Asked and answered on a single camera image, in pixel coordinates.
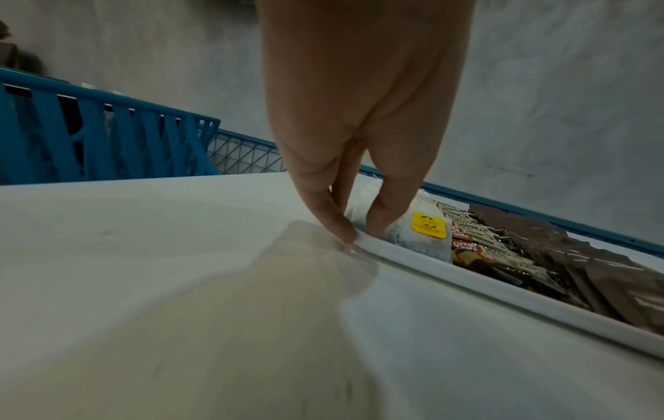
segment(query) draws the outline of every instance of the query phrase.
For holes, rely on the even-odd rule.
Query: blue plastic basket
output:
[[[218,174],[219,120],[0,68],[0,181]]]

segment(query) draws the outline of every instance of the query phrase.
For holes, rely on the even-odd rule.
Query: hand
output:
[[[302,200],[343,242],[369,151],[385,175],[367,214],[380,236],[405,213],[448,123],[472,1],[261,0],[270,126]]]

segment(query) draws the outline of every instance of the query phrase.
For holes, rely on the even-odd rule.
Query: white table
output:
[[[343,248],[285,174],[2,187],[0,214],[2,419],[664,412],[662,361]]]

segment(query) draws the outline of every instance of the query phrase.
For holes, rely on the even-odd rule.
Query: concrete floor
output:
[[[1,0],[0,19],[48,75],[271,139],[239,0]],[[659,0],[477,0],[427,181],[664,244],[662,51]]]

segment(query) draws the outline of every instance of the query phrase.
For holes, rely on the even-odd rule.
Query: yellow tea tag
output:
[[[448,233],[445,231],[445,221],[440,217],[429,216],[422,212],[413,213],[413,222],[411,227],[417,233],[433,236],[434,238],[445,239]]]

